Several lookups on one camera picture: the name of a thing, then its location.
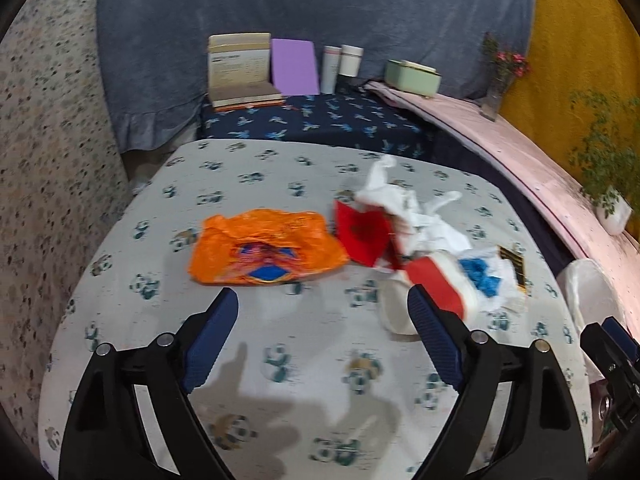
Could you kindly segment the white paper towel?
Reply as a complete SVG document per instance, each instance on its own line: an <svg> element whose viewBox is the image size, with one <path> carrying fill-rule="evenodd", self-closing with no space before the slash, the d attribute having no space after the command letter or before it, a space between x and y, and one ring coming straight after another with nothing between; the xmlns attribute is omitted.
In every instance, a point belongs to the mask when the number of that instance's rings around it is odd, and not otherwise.
<svg viewBox="0 0 640 480"><path fill-rule="evenodd" d="M495 297L488 298L477 289L480 310L489 312L503 308L517 314L524 313L526 311L526 293L518 288L512 263L499 257L498 247L471 249L462 254L459 260L481 258L488 263L488 272L501 278L499 293Z"/></svg>

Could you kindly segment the gold black cigarette box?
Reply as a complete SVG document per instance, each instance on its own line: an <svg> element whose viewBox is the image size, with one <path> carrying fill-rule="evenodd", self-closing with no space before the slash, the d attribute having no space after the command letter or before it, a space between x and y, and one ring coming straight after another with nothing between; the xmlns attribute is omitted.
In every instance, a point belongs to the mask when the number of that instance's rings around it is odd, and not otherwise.
<svg viewBox="0 0 640 480"><path fill-rule="evenodd" d="M498 247L498 255L501 259L508 260L512 263L518 288L521 289L522 292L526 292L525 264L523 257L502 246Z"/></svg>

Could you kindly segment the blue paper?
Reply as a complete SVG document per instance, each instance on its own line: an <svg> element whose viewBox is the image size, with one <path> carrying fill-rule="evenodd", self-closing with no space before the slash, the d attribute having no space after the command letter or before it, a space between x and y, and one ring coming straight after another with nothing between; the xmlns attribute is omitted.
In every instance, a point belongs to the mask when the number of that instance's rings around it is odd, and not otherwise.
<svg viewBox="0 0 640 480"><path fill-rule="evenodd" d="M464 258L459 260L464 271L474 286L486 297L492 298L498 295L501 278L488 272L488 263L481 258Z"/></svg>

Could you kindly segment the red and white paper cup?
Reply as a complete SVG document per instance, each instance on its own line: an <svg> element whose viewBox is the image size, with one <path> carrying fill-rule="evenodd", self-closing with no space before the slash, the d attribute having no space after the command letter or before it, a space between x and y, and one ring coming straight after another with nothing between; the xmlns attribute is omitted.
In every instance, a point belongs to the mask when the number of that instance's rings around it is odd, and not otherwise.
<svg viewBox="0 0 640 480"><path fill-rule="evenodd" d="M480 313L480 292L449 252L431 252L412 260L378 283L378 314L383 326L395 335L418 333L408 312L411 287L421 285L437 307L456 314L470 325Z"/></svg>

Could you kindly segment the white cloth gloves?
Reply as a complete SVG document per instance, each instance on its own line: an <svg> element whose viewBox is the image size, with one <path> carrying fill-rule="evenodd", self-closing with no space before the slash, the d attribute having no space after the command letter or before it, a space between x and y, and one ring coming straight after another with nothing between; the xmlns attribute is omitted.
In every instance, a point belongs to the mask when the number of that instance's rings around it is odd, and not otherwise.
<svg viewBox="0 0 640 480"><path fill-rule="evenodd" d="M461 200L462 194L446 192L420 203L415 190L391 184L388 180L388 170L396 164L392 155L383 155L375 162L363 188L355 194L355 200L363 206L382 208L390 215L401 255L412 257L438 250L460 255L471 250L469 237L438 214L442 207Z"/></svg>

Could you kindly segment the orange snack wrapper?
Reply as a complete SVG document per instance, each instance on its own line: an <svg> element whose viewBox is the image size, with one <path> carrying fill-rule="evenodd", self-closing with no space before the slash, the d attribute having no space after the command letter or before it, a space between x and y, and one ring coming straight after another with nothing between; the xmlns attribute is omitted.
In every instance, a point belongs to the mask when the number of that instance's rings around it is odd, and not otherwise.
<svg viewBox="0 0 640 480"><path fill-rule="evenodd" d="M318 212L259 208L207 218L189 273L203 285L274 285L346 263L348 253Z"/></svg>

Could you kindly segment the red envelope packet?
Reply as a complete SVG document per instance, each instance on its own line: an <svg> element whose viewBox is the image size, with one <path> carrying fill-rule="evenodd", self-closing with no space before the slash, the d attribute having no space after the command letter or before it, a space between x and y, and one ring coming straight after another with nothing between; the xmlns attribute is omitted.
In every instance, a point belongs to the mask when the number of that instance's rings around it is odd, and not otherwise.
<svg viewBox="0 0 640 480"><path fill-rule="evenodd" d="M395 229L384 209L358 210L337 200L334 205L337 239L352 261L374 268L384 260L393 270L402 268Z"/></svg>

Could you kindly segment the white bag lined trash bin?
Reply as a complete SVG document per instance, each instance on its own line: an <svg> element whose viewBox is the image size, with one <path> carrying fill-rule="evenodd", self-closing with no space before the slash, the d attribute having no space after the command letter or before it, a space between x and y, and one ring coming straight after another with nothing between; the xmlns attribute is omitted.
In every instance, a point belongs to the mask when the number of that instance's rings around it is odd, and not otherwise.
<svg viewBox="0 0 640 480"><path fill-rule="evenodd" d="M579 336L590 323L612 316L627 327L625 313L610 280L592 259L577 259L556 277L570 316L570 332Z"/></svg>

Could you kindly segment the green plant in white pot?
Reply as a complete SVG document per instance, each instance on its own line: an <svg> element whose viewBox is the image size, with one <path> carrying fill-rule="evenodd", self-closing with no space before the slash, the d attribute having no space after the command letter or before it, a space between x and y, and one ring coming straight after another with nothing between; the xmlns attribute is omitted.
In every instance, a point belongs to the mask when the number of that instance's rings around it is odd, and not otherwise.
<svg viewBox="0 0 640 480"><path fill-rule="evenodd" d="M592 116L570 153L582 179L580 192L605 231L620 235L639 212L639 99L589 89L574 91L570 104Z"/></svg>

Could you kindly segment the glass vase with red flowers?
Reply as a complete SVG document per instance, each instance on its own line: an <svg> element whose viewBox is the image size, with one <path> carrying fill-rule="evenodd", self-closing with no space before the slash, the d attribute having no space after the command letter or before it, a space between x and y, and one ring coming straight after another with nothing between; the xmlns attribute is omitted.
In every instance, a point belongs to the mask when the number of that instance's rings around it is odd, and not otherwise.
<svg viewBox="0 0 640 480"><path fill-rule="evenodd" d="M528 59L520 52L500 46L498 39L486 32L482 51L491 66L491 77L480 114L495 122L506 90L515 78L524 77L530 70Z"/></svg>

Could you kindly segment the light green tin box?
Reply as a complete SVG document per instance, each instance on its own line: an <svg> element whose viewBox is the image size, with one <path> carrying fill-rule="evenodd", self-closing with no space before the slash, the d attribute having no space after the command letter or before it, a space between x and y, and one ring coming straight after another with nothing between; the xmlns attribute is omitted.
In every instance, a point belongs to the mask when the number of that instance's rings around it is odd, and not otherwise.
<svg viewBox="0 0 640 480"><path fill-rule="evenodd" d="M432 98L439 90L442 76L433 67L407 60L388 60L384 82L396 90Z"/></svg>

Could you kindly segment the beige calendar stand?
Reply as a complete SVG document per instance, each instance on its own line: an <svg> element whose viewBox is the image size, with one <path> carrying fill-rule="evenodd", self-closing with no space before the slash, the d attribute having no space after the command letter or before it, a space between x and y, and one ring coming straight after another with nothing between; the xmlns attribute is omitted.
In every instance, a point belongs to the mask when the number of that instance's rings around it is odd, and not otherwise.
<svg viewBox="0 0 640 480"><path fill-rule="evenodd" d="M281 104L270 81L269 32L237 32L208 37L208 98L217 112Z"/></svg>

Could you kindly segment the slim white tube bottle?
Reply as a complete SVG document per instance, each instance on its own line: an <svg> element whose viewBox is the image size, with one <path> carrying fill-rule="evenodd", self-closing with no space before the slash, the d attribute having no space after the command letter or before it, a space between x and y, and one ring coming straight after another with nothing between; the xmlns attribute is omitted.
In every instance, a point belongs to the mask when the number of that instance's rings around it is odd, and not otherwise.
<svg viewBox="0 0 640 480"><path fill-rule="evenodd" d="M322 71L320 78L320 93L333 94L340 68L342 49L340 47L325 46L322 56Z"/></svg>

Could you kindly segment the purple card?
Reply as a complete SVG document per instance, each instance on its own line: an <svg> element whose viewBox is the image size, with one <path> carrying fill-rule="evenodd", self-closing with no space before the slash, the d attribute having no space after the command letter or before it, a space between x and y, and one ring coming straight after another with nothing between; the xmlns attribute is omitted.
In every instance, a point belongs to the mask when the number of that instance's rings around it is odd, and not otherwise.
<svg viewBox="0 0 640 480"><path fill-rule="evenodd" d="M314 44L308 40L271 39L273 85L284 96L316 96L319 78Z"/></svg>

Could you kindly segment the blue grey sofa cover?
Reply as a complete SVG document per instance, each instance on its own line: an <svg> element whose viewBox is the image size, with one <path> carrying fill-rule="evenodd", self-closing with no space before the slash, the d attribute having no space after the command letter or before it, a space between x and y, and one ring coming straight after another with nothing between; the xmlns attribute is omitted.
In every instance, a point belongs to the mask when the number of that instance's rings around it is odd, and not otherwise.
<svg viewBox="0 0 640 480"><path fill-rule="evenodd" d="M128 152L156 150L198 114L210 36L352 44L362 79L408 60L436 68L446 96L475 99L488 88L484 36L526 51L534 12L535 0L96 0L96 26L114 137Z"/></svg>

